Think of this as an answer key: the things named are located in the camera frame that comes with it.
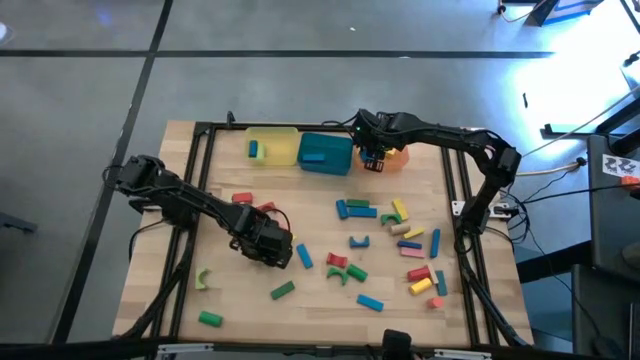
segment floor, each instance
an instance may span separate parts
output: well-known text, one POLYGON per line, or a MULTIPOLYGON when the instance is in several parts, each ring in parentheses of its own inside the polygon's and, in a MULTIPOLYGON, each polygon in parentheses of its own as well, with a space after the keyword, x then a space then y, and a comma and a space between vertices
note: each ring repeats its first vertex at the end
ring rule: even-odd
MULTIPOLYGON (((638 50, 638 34, 619 1, 547 27, 506 23, 495 7, 494 0, 0 0, 0 22, 11 33, 0 40, 0 211, 39 225, 34 235, 0 231, 0 341, 51 338, 85 244, 96 252, 69 341, 111 335, 127 240, 140 216, 121 195, 101 196, 100 172, 114 155, 157 154, 169 119, 220 121, 232 110, 247 122, 317 123, 361 107, 407 111, 491 128, 524 153, 545 142, 543 124, 582 123, 629 91, 619 65, 638 50)), ((521 171, 584 152, 583 142, 558 142, 527 157, 521 171)), ((552 178, 518 179, 513 193, 526 197, 552 178)), ((548 192, 586 186, 583 169, 548 192)), ((586 195, 532 205, 541 247, 589 239, 587 209, 586 195), (575 208, 569 222, 563 215, 575 208)), ((516 255, 539 251, 528 241, 516 255)), ((554 280, 523 288, 540 344, 570 340, 566 289, 554 280), (550 293, 553 301, 541 296, 550 293)))

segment wooden tabletop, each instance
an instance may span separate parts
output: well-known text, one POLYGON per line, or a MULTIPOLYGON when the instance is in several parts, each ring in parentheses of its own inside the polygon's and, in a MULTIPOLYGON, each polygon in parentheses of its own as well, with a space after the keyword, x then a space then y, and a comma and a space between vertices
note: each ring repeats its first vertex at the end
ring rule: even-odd
MULTIPOLYGON (((170 121, 159 157, 167 168, 184 173, 194 122, 170 121)), ((255 167, 244 154, 243 131, 218 131, 207 191, 230 200, 236 192, 250 191, 254 205, 269 201, 284 211, 297 235, 294 246, 304 243, 313 259, 306 270, 294 250, 286 269, 270 268, 243 257, 229 248, 230 237, 215 221, 201 217, 179 337, 183 340, 234 343, 380 345, 387 328, 405 331, 416 346, 468 346, 469 337, 457 259, 453 250, 453 231, 448 214, 441 152, 438 147, 409 146, 410 160, 396 173, 374 173, 352 168, 348 176, 332 176, 302 171, 299 167, 255 167), (335 208, 337 199, 367 199, 378 214, 392 213, 391 201, 404 201, 412 227, 427 231, 413 241, 427 249, 431 232, 441 229, 439 256, 431 263, 443 270, 449 295, 444 308, 430 310, 426 301, 437 296, 435 287, 412 296, 406 273, 421 267, 428 259, 399 255, 397 238, 389 235, 379 219, 349 218, 341 221, 335 208), (369 235, 367 249, 350 249, 349 236, 369 235), (351 278, 342 287, 338 278, 326 278, 327 253, 347 256, 351 263, 369 273, 364 283, 351 278), (206 290, 195 290, 195 270, 206 267, 206 290), (293 280, 296 289, 278 300, 271 290, 293 280), (358 294, 384 302, 376 312, 356 303, 358 294), (201 311, 224 317, 222 327, 198 322, 201 311)), ((458 196, 455 154, 452 162, 458 196)), ((197 164, 201 163, 199 154, 197 164)), ((467 159, 473 192, 483 181, 471 158, 467 159)), ((196 166, 194 179, 200 166, 196 166)), ((148 213, 142 224, 158 221, 160 214, 148 213)), ((490 220, 489 226, 507 232, 506 224, 490 220)), ((122 293, 113 333, 128 330, 156 295, 165 263, 171 228, 160 226, 140 234, 122 293)), ((522 298, 511 244, 486 232, 481 237, 491 294, 509 323, 526 341, 533 338, 522 298)), ((174 296, 168 300, 162 334, 168 333, 174 296)), ((487 342, 482 306, 475 299, 480 338, 487 342)))

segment toy block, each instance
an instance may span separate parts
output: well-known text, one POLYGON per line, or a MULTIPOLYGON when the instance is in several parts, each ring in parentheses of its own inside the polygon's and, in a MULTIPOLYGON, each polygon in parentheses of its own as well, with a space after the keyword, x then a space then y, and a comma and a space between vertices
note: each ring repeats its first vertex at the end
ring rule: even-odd
POLYGON ((349 236, 349 247, 352 249, 358 247, 369 247, 369 235, 365 236, 362 242, 357 242, 353 236, 349 236))
POLYGON ((263 143, 258 143, 258 151, 256 152, 256 159, 264 160, 265 156, 267 156, 267 149, 265 149, 263 143))
POLYGON ((255 140, 249 141, 249 157, 256 157, 258 155, 258 142, 255 140))
POLYGON ((302 162, 324 162, 324 154, 304 154, 302 162))
POLYGON ((411 241, 398 241, 399 247, 410 247, 412 249, 422 249, 422 244, 414 243, 411 241))
POLYGON ((346 219, 349 217, 349 213, 347 212, 347 204, 344 200, 336 201, 336 208, 338 209, 338 216, 340 219, 346 219))
POLYGON ((444 272, 437 270, 436 279, 438 279, 438 282, 436 283, 436 288, 438 289, 438 296, 446 296, 447 283, 444 281, 444 272))
POLYGON ((251 204, 253 202, 253 194, 249 192, 235 193, 231 195, 231 202, 251 204))
POLYGON ((370 298, 366 295, 358 295, 358 304, 368 307, 369 309, 373 309, 375 311, 382 311, 384 309, 384 303, 370 298))
POLYGON ((349 216, 353 217, 378 217, 378 209, 376 208, 349 208, 349 216))
POLYGON ((262 212, 267 212, 267 211, 271 211, 273 209, 276 209, 276 204, 273 203, 273 201, 269 201, 266 204, 262 204, 260 206, 256 206, 256 209, 262 211, 262 212))
POLYGON ((389 222, 389 220, 395 221, 396 224, 401 224, 402 223, 402 218, 398 214, 383 214, 383 215, 380 215, 380 223, 382 225, 386 225, 387 222, 389 222))
POLYGON ((409 213, 407 212, 407 208, 404 206, 404 203, 400 199, 395 199, 391 202, 393 208, 402 218, 402 221, 407 221, 409 219, 409 213))
POLYGON ((350 206, 350 207, 369 207, 369 200, 347 199, 347 206, 350 206))
POLYGON ((411 225, 409 224, 398 224, 393 225, 389 228, 389 232, 391 235, 402 235, 411 231, 411 225))
POLYGON ((345 267, 347 267, 347 258, 344 256, 338 256, 329 253, 329 255, 327 256, 327 264, 344 269, 345 267))
POLYGON ((347 280, 349 280, 349 275, 347 275, 346 272, 341 271, 340 269, 334 268, 334 267, 330 267, 329 271, 327 272, 327 278, 332 277, 333 275, 340 275, 340 278, 342 279, 342 286, 344 286, 347 283, 347 280))
POLYGON ((196 290, 204 290, 207 288, 207 285, 202 282, 202 278, 209 273, 209 269, 207 268, 197 268, 196 269, 196 290))
POLYGON ((431 309, 438 309, 444 306, 444 300, 441 297, 435 297, 427 300, 427 306, 431 309))
POLYGON ((431 238, 431 254, 430 258, 435 259, 438 257, 438 247, 440 246, 440 229, 433 230, 433 236, 431 238))
POLYGON ((211 325, 213 327, 222 326, 222 320, 223 320, 222 316, 218 314, 206 312, 206 311, 201 311, 200 316, 198 316, 198 322, 211 325))
POLYGON ((408 233, 402 235, 402 237, 406 240, 406 239, 411 239, 414 236, 418 236, 420 234, 422 234, 424 232, 424 228, 423 227, 419 227, 417 229, 413 229, 411 231, 409 231, 408 233))
POLYGON ((409 286, 409 292, 411 293, 411 295, 418 295, 424 292, 425 290, 427 290, 428 288, 430 288, 431 285, 433 285, 431 283, 431 279, 425 278, 409 286))
POLYGON ((428 267, 413 269, 411 271, 407 271, 407 280, 411 282, 419 281, 428 278, 429 274, 430 272, 428 267))
POLYGON ((424 259, 425 255, 422 249, 412 249, 412 248, 400 248, 400 255, 409 256, 409 257, 417 257, 420 259, 424 259))
POLYGON ((356 280, 360 282, 364 282, 365 280, 367 280, 367 276, 369 275, 367 274, 366 271, 360 269, 359 267, 353 264, 349 264, 349 267, 347 268, 347 274, 353 276, 354 278, 356 278, 356 280))
POLYGON ((284 295, 290 293, 293 291, 293 289, 295 289, 296 287, 293 285, 293 281, 289 281, 288 283, 280 286, 279 288, 273 290, 271 292, 271 298, 273 300, 277 300, 281 297, 283 297, 284 295))
POLYGON ((434 284, 438 284, 438 277, 436 276, 436 269, 433 268, 433 265, 431 265, 430 263, 428 263, 427 265, 425 265, 427 268, 429 268, 429 277, 431 278, 431 282, 433 282, 434 284))
POLYGON ((302 265, 304 265, 305 269, 309 269, 313 266, 313 262, 311 261, 311 256, 309 256, 309 252, 307 251, 307 247, 304 244, 300 244, 296 246, 296 251, 298 251, 298 255, 300 255, 300 260, 302 260, 302 265))

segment table leg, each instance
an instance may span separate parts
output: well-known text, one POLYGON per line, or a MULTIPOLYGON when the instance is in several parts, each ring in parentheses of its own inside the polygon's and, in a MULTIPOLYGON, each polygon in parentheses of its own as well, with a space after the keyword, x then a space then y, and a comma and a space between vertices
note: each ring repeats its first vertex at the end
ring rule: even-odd
POLYGON ((518 263, 520 283, 525 284, 568 272, 574 264, 591 266, 591 240, 518 263))

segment red block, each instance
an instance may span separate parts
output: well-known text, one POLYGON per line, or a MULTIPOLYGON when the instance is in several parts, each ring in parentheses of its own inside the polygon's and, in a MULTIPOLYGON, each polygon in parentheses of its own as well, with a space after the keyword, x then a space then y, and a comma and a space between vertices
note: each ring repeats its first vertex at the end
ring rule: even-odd
POLYGON ((231 202, 251 204, 253 202, 253 195, 251 193, 235 193, 231 196, 231 202))
POLYGON ((329 253, 329 256, 327 256, 327 264, 344 269, 345 267, 347 267, 347 258, 344 256, 338 256, 338 255, 329 253))
POLYGON ((437 309, 444 306, 444 300, 442 298, 433 298, 427 300, 427 306, 431 309, 437 309))
POLYGON ((276 208, 276 204, 273 203, 273 201, 269 201, 266 204, 262 204, 260 206, 256 206, 256 209, 262 211, 262 212, 267 212, 270 210, 273 210, 276 208))
POLYGON ((419 281, 422 279, 426 279, 431 275, 428 267, 421 267, 419 269, 414 269, 407 272, 407 280, 409 281, 419 281))

